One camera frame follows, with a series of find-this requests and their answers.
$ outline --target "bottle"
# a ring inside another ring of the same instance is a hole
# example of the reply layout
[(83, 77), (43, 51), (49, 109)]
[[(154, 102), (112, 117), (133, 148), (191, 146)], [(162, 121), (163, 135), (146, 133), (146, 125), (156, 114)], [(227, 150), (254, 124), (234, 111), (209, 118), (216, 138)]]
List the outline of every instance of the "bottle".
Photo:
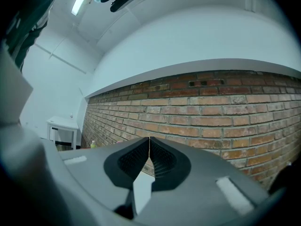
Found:
[(91, 144), (90, 147), (91, 147), (91, 148), (95, 148), (95, 147), (96, 147), (95, 141), (92, 141), (92, 144)]

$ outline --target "white table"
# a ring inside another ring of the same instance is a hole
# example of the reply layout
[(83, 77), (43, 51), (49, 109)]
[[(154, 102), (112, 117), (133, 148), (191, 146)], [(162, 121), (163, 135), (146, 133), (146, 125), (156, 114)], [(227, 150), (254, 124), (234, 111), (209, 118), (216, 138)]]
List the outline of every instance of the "white table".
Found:
[(47, 139), (50, 140), (50, 129), (54, 127), (61, 130), (72, 131), (72, 142), (71, 147), (76, 150), (76, 136), (79, 126), (74, 119), (67, 119), (60, 116), (53, 116), (47, 120)]

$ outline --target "fluorescent light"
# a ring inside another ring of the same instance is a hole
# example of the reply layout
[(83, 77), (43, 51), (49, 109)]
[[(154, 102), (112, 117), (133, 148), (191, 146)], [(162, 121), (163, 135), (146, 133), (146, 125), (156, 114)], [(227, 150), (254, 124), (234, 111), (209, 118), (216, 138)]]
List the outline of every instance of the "fluorescent light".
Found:
[(73, 5), (73, 8), (72, 8), (72, 11), (71, 11), (71, 13), (73, 15), (76, 16), (78, 14), (80, 6), (83, 4), (83, 2), (84, 2), (84, 0), (76, 0), (75, 1), (74, 5)]

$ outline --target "white ceiling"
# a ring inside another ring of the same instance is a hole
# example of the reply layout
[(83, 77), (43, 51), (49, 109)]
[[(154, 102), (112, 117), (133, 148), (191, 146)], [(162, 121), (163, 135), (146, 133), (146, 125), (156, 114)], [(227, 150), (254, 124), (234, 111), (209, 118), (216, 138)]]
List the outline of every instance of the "white ceiling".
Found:
[(79, 14), (71, 14), (75, 0), (56, 0), (52, 12), (67, 23), (94, 48), (106, 53), (141, 26), (180, 9), (205, 5), (225, 5), (260, 13), (288, 27), (273, 0), (134, 0), (127, 8), (110, 12), (111, 1), (86, 0)]

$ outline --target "tabletop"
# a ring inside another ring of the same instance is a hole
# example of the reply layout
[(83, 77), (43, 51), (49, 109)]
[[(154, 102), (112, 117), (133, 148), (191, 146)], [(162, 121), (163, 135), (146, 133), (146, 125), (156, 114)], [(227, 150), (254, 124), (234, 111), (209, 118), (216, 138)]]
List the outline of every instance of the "tabletop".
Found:
[(77, 125), (76, 121), (71, 118), (53, 116), (47, 120), (47, 123), (56, 125), (56, 126), (71, 128), (71, 129), (79, 129), (79, 126)]

